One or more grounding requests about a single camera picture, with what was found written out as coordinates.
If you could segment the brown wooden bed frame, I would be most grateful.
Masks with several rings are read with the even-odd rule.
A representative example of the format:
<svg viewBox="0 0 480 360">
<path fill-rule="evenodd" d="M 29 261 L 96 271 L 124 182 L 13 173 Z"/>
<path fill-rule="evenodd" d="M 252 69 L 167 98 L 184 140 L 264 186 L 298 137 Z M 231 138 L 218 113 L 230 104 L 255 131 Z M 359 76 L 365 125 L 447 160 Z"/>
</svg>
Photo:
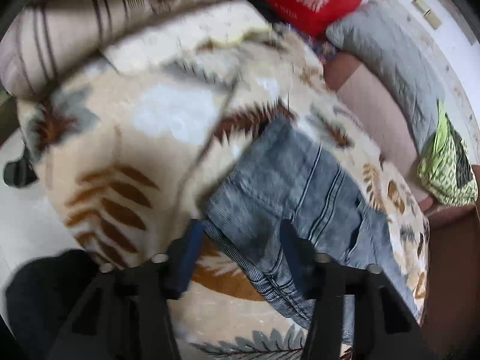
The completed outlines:
<svg viewBox="0 0 480 360">
<path fill-rule="evenodd" d="M 474 206 L 429 217 L 430 268 L 421 330 L 440 359 L 479 358 L 479 215 Z"/>
</svg>

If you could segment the leaf-print fleece blanket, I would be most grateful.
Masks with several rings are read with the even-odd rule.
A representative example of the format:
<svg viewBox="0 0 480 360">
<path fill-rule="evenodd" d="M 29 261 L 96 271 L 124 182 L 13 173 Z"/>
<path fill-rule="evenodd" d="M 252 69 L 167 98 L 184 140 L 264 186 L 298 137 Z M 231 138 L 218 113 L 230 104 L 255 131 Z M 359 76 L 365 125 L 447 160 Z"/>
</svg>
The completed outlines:
<svg viewBox="0 0 480 360">
<path fill-rule="evenodd" d="M 19 101 L 20 126 L 64 225 L 97 260 L 143 263 L 205 221 L 209 198 L 276 119 L 320 144 L 388 223 L 394 260 L 422 317 L 429 226 L 400 171 L 328 90 L 295 34 L 201 46 L 122 75 L 80 70 L 48 98 Z M 208 359 L 298 359 L 307 328 L 282 316 L 206 233 L 176 333 Z"/>
</svg>

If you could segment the cream small-print quilt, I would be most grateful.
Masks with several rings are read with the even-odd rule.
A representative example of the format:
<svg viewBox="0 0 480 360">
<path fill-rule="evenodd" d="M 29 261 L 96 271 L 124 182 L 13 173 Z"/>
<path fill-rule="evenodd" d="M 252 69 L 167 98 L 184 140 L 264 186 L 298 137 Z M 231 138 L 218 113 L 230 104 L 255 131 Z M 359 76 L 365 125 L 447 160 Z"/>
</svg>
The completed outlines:
<svg viewBox="0 0 480 360">
<path fill-rule="evenodd" d="M 250 2 L 233 0 L 170 16 L 104 47 L 101 54 L 120 74 L 134 75 L 207 44 L 230 47 L 271 31 Z"/>
</svg>

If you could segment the grey quilted pillow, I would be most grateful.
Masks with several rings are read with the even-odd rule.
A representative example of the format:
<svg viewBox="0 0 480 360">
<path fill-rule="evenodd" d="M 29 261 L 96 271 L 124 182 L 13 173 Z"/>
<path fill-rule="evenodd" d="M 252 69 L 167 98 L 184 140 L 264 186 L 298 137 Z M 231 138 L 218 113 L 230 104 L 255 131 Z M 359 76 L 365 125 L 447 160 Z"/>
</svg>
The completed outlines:
<svg viewBox="0 0 480 360">
<path fill-rule="evenodd" d="M 329 42 L 357 57 L 396 100 L 421 155 L 436 132 L 445 90 L 413 38 L 375 2 L 333 22 Z"/>
</svg>

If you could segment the brown striped folded bedding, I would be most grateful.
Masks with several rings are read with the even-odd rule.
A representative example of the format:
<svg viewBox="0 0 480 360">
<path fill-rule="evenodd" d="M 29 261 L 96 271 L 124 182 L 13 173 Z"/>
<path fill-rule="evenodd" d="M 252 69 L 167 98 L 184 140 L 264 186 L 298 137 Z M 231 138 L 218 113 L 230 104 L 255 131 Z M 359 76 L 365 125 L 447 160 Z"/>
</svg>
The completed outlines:
<svg viewBox="0 0 480 360">
<path fill-rule="evenodd" d="M 101 47 L 154 18 L 225 0 L 32 0 L 1 39 L 1 84 L 36 98 Z"/>
</svg>

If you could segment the dark slipper on floor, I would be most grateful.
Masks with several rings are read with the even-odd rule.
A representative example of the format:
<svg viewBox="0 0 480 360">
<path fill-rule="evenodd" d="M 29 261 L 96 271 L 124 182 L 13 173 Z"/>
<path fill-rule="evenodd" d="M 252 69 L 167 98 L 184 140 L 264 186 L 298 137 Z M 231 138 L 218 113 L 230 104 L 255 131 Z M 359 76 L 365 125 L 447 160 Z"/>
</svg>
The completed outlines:
<svg viewBox="0 0 480 360">
<path fill-rule="evenodd" d="M 23 189 L 38 180 L 29 157 L 22 157 L 8 162 L 3 169 L 3 180 L 6 185 Z"/>
</svg>

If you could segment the grey-blue denim pants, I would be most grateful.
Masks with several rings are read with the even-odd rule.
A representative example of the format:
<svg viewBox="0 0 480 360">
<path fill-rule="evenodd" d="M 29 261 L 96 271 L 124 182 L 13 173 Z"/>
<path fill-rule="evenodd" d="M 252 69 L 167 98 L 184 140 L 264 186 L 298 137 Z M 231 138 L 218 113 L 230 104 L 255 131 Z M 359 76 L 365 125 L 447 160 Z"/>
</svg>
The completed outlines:
<svg viewBox="0 0 480 360">
<path fill-rule="evenodd" d="M 274 120 L 241 156 L 204 208 L 204 228 L 282 316 L 307 328 L 314 303 L 295 287 L 279 229 L 283 221 L 340 264 L 379 265 L 415 317 L 412 291 L 395 261 L 386 216 L 320 144 Z"/>
</svg>

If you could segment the pink-brown bolster cushion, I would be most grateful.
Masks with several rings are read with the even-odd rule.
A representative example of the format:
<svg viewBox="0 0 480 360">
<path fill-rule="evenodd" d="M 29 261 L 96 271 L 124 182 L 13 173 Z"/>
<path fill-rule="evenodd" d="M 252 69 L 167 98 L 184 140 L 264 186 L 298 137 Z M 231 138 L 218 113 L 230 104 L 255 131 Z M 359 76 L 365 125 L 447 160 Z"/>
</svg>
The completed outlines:
<svg viewBox="0 0 480 360">
<path fill-rule="evenodd" d="M 339 52 L 324 65 L 327 86 L 357 117 L 381 149 L 382 158 L 394 164 L 404 177 L 423 213 L 440 227 L 467 215 L 476 205 L 447 206 L 422 189 L 416 177 L 418 154 L 407 122 L 396 101 L 363 63 Z"/>
</svg>

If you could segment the green patterned folded cloth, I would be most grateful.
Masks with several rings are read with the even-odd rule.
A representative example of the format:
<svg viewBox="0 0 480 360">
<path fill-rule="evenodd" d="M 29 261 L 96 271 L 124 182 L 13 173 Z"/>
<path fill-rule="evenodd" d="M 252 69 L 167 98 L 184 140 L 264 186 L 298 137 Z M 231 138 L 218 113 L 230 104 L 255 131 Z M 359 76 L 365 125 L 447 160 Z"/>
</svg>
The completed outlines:
<svg viewBox="0 0 480 360">
<path fill-rule="evenodd" d="M 424 189 L 444 206 L 476 203 L 479 187 L 468 158 L 468 150 L 455 130 L 442 102 L 437 103 L 438 123 L 417 166 Z"/>
</svg>

